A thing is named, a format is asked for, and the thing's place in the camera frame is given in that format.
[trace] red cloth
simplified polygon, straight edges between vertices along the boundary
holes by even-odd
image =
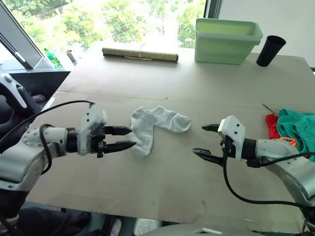
[[[278,117],[275,114],[269,114],[269,115],[266,115],[265,120],[266,120],[266,123],[268,126],[269,138],[270,139],[279,139],[280,135],[277,131]]]

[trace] black cable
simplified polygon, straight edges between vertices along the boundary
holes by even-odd
[[[69,101],[69,102],[64,102],[64,103],[61,103],[61,104],[58,104],[56,106],[53,106],[51,108],[48,108],[44,111],[41,111],[37,114],[34,114],[32,116],[30,116],[29,118],[25,119],[24,121],[22,121],[21,123],[17,124],[16,126],[14,126],[6,135],[3,136],[3,138],[0,140],[0,147],[1,145],[3,144],[3,142],[9,137],[9,135],[11,133],[13,133],[15,130],[17,130],[18,128],[20,128],[23,124],[27,123],[28,121],[36,118],[37,116],[41,115],[41,114],[44,114],[48,111],[51,111],[53,109],[56,109],[58,107],[61,107],[61,106],[64,106],[64,105],[68,105],[68,104],[72,104],[72,103],[80,103],[80,102],[86,102],[86,103],[90,103],[90,104],[94,104],[93,102],[90,102],[90,101],[87,101],[87,100],[75,100],[75,101]]]
[[[233,190],[233,188],[231,187],[231,185],[230,185],[230,183],[228,181],[227,169],[226,169],[227,159],[228,159],[228,156],[226,154],[223,154],[223,175],[224,175],[224,180],[225,180],[227,188],[238,199],[242,200],[243,202],[251,203],[251,204],[263,204],[263,205],[266,205],[266,204],[280,204],[280,205],[289,205],[289,206],[299,207],[299,208],[306,209],[306,210],[310,209],[309,206],[305,206],[305,205],[298,204],[298,203],[292,203],[292,202],[286,202],[286,201],[255,201],[255,200],[250,200],[250,199],[247,199],[247,198],[243,198],[242,196],[238,195]]]
[[[44,136],[44,128],[46,128],[46,127],[53,127],[53,126],[50,125],[50,124],[42,124],[39,127],[39,137],[40,137],[41,142],[43,143],[43,146],[44,146],[44,149],[45,149],[45,152],[46,152],[46,156],[47,156],[47,159],[48,159],[48,165],[42,171],[42,173],[41,173],[42,175],[45,174],[47,171],[49,171],[49,169],[51,168],[51,166],[53,164],[53,158],[51,156],[50,150],[48,148],[48,145],[47,145],[47,142],[46,142],[45,136]]]
[[[278,159],[273,160],[273,161],[268,161],[268,162],[262,163],[262,164],[260,164],[260,166],[261,167],[270,166],[270,165],[275,164],[275,163],[280,162],[280,161],[287,161],[287,160],[290,160],[290,159],[293,159],[296,157],[311,156],[311,155],[315,155],[315,152],[305,152],[305,153],[299,153],[299,154],[294,154],[294,155],[290,155],[290,156],[285,156],[285,157],[278,158]]]
[[[8,229],[8,233],[11,236],[24,236],[24,234],[13,227],[2,215],[0,215],[0,222]]]
[[[302,234],[305,232],[307,222],[308,222],[308,219],[305,218],[304,223],[303,223],[303,228],[302,228]]]

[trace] window frame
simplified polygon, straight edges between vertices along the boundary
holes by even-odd
[[[223,0],[206,0],[203,18],[218,19]]]
[[[0,0],[0,42],[25,69],[54,68]]]

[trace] white wall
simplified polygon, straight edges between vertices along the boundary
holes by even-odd
[[[279,54],[299,56],[315,67],[315,0],[222,0],[219,19],[253,21],[264,35],[253,52],[260,53],[266,37],[286,40]]]

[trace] black cup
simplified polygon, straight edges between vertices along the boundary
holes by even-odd
[[[268,66],[284,44],[286,41],[283,38],[274,35],[268,36],[256,63],[260,66]]]

